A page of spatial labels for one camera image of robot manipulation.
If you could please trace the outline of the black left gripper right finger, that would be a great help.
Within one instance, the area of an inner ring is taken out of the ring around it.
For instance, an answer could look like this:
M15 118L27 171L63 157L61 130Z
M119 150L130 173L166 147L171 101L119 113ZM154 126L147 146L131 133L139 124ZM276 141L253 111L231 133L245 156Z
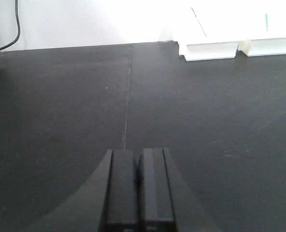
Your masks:
M173 170L169 149L143 149L138 166L138 206L143 232L177 231L172 195Z

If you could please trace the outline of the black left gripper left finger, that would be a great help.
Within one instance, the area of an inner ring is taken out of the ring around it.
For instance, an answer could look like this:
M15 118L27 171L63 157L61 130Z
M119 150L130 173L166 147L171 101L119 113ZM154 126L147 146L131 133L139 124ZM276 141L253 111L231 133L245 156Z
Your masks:
M100 232L137 232L137 167L132 150L107 150L108 174Z

